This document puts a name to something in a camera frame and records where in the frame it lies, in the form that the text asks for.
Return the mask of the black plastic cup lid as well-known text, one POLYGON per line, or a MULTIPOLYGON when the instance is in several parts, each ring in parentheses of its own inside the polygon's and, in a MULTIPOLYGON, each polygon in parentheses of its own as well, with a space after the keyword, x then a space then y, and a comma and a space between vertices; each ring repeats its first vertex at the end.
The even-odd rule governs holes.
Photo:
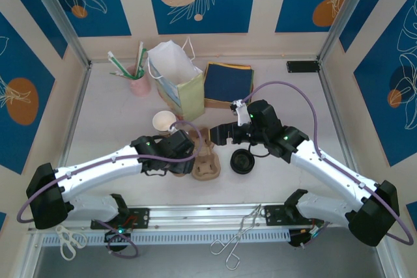
POLYGON ((248 174, 255 165, 255 158, 249 150, 238 149, 231 155, 230 166, 238 174, 248 174))

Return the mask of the green paper gift bag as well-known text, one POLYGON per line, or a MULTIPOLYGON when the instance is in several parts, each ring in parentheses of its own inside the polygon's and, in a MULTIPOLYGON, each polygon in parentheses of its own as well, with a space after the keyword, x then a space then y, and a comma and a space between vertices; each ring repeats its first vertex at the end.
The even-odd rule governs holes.
POLYGON ((205 112, 203 71, 194 65, 185 47, 193 49, 190 39, 180 46, 161 42, 147 52, 149 75, 158 94, 181 120, 193 121, 205 112))

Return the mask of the brown paper cup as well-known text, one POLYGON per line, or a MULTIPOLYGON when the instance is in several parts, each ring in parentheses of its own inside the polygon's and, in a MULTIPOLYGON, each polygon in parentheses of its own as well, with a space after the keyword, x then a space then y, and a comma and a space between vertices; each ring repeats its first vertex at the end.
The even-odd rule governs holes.
POLYGON ((170 111, 159 111, 152 118, 152 126, 159 135, 169 137, 177 129, 172 126, 177 121, 177 117, 170 111))

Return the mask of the pink straw holder cup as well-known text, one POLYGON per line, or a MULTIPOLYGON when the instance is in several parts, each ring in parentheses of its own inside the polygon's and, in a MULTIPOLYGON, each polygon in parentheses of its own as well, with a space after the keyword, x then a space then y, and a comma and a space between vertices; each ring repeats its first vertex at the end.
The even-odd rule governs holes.
POLYGON ((130 80, 130 90, 133 95, 139 97, 145 97, 151 91, 151 83, 149 81, 149 77, 147 72, 140 67, 140 72, 143 74, 139 79, 131 79, 130 80))

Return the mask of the left controller board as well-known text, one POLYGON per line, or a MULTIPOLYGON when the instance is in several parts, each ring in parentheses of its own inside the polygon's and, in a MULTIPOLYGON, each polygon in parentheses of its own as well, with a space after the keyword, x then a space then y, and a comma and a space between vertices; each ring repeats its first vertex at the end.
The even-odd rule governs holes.
POLYGON ((116 231, 109 230, 104 234, 105 243, 127 243, 126 238, 130 238, 131 234, 126 232, 124 228, 117 227, 116 231))

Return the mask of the controller board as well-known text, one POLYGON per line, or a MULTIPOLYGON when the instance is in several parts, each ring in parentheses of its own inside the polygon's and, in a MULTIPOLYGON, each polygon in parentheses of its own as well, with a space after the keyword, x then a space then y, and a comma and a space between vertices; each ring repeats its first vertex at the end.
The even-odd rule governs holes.
POLYGON ((319 226, 315 225, 310 229, 290 230, 289 244, 293 247, 301 247, 304 249, 308 244, 314 241, 329 224, 329 222, 324 222, 323 224, 320 224, 319 226))
POLYGON ((131 234, 126 232, 124 228, 117 227, 116 231, 109 230, 104 234, 105 243, 127 243, 126 238, 130 238, 131 234))

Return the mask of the right controller board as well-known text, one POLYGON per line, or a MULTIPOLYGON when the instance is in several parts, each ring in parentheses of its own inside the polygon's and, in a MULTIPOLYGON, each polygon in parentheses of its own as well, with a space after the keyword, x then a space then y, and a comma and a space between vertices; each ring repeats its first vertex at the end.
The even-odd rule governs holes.
POLYGON ((290 230, 289 244, 293 247, 301 247, 304 249, 308 244, 314 241, 329 224, 329 222, 324 222, 323 224, 320 224, 319 226, 315 225, 310 229, 290 230))

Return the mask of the black rectangular wall plate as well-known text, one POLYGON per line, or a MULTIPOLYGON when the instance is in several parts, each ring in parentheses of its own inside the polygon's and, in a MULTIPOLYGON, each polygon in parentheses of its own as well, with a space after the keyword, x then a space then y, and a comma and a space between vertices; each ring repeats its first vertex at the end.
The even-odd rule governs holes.
POLYGON ((317 61, 287 61, 289 73, 315 73, 320 71, 317 61))

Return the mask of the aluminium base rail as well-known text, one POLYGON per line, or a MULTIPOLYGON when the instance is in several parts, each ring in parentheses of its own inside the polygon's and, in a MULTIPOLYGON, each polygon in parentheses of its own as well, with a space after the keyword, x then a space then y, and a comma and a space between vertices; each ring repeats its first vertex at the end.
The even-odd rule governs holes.
MULTIPOLYGON (((348 227, 347 216, 353 216, 354 212, 347 208, 347 204, 341 201, 330 199, 324 202, 324 198, 314 197, 313 202, 306 203, 299 201, 296 208, 308 219, 305 225, 317 225, 324 222, 333 223, 340 227, 348 227)), ((284 204, 262 205, 261 213, 256 219, 256 224, 267 225, 265 208, 267 206, 282 206, 284 204)), ((226 227, 238 223, 245 215, 248 215, 257 204, 225 204, 214 206, 144 206, 129 208, 148 208, 148 227, 215 227, 225 225, 226 227)), ((61 223, 91 222, 92 229, 101 229, 103 226, 98 223, 101 217, 112 218, 117 215, 116 207, 112 207, 100 201, 98 204, 81 204, 73 202, 68 215, 46 212, 44 217, 34 218, 37 229, 49 229, 61 223)), ((284 225, 279 223, 273 226, 301 227, 303 225, 284 225)))

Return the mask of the aluminium frame post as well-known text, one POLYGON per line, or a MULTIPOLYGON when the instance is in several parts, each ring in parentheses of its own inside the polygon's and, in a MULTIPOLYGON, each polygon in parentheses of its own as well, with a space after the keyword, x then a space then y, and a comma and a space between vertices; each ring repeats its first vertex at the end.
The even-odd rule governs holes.
POLYGON ((48 14, 53 19, 58 27, 60 33, 64 36, 68 45, 72 48, 74 55, 78 58, 80 63, 89 70, 91 67, 91 60, 87 56, 84 48, 79 41, 78 35, 75 32, 70 20, 65 14, 59 0, 41 0, 45 6, 48 14))
POLYGON ((352 13, 354 12, 358 2, 359 0, 344 0, 342 7, 339 10, 339 13, 337 14, 328 32, 326 40, 324 41, 324 44, 317 56, 317 60, 320 65, 324 64, 324 61, 332 52, 334 45, 337 43, 340 34, 352 16, 352 13))

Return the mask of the white handled scissors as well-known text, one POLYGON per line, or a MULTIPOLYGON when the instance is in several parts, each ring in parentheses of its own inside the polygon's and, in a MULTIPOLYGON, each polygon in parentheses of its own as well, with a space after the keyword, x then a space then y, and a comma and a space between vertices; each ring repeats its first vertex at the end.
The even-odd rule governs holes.
POLYGON ((66 261, 73 260, 76 257, 77 250, 87 246, 87 237, 80 232, 74 232, 62 225, 56 226, 55 232, 59 238, 61 256, 66 261))

